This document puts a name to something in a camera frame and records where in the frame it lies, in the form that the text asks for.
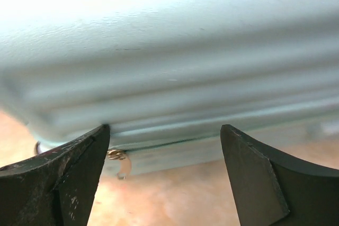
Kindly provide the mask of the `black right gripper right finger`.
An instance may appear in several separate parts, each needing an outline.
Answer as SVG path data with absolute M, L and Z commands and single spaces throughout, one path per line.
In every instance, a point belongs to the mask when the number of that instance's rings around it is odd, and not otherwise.
M 338 170 L 223 125 L 220 140 L 241 225 L 338 225 Z

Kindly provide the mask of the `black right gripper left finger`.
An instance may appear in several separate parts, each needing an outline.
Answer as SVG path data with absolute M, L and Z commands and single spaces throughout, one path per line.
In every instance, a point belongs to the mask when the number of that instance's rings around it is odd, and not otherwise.
M 109 142 L 102 125 L 1 167 L 1 225 L 87 225 Z

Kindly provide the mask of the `light teal hardshell suitcase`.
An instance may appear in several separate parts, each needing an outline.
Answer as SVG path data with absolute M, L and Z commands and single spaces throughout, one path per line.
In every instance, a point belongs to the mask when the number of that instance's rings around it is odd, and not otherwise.
M 338 136 L 338 0 L 1 0 L 1 108 L 43 151 L 101 124 L 111 175 Z

